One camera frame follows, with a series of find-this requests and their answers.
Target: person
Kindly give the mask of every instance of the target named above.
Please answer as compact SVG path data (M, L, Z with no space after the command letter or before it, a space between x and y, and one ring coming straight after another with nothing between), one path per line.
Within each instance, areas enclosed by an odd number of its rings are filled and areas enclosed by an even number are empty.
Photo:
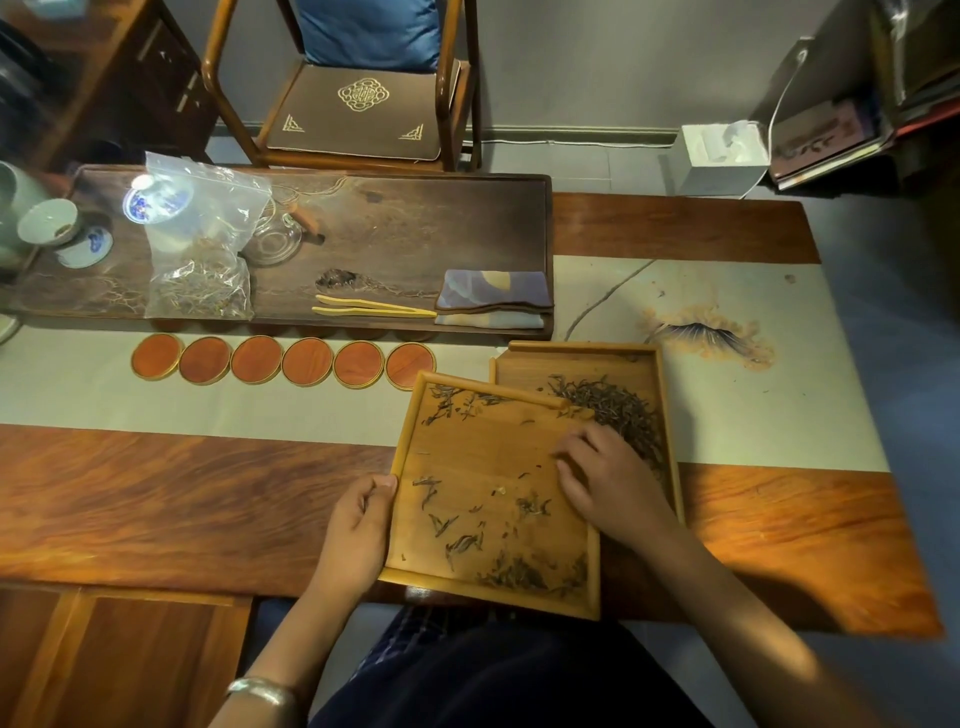
M677 522L650 469L614 430L575 425L554 455L572 505L647 563L757 724L886 724ZM370 475L339 500L309 586L246 675L274 701L247 688L234 692L213 728L305 722L330 649L383 568L395 491L394 477ZM425 608L401 610L311 726L709 725L616 622L515 611L451 629L449 612L423 619L417 610Z

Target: floor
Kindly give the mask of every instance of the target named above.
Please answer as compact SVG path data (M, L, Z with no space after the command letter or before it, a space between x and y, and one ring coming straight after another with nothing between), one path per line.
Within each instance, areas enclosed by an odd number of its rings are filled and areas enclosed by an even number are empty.
M214 138L214 161L246 158ZM484 146L489 172L548 174L557 191L663 195L663 150L556 144ZM751 199L773 197L759 188ZM941 643L804 638L837 671L894 715L919 726L956 724L960 685L960 327L949 314L937 259L917 209L905 201L846 196L801 199L863 387L900 485L937 595ZM318 700L349 677L396 608L364 605L351 618L324 673ZM752 726L696 632L629 625L718 728Z

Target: blue cushion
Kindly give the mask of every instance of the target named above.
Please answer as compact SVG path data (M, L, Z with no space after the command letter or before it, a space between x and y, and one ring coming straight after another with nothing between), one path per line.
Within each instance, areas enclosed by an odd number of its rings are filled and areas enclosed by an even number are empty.
M435 0L298 0L315 65L433 73L440 55Z

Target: wall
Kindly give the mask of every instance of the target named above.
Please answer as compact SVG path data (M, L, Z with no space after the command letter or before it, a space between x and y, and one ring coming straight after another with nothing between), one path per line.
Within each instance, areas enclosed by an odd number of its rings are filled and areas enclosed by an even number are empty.
M834 30L795 99L861 72L869 0L478 0L484 126L644 127L748 116L790 50ZM216 0L167 0L202 53ZM222 66L240 117L262 120L296 57L276 5L241 0Z

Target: wooden tongs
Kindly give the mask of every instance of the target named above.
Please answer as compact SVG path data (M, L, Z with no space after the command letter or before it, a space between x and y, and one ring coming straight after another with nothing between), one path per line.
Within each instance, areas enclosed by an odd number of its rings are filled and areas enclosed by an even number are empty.
M338 299L335 296L317 294L317 301L328 303L331 307L313 306L313 312L321 316L388 316L395 319L435 319L437 312L427 308L414 308L409 305L380 303L364 299Z

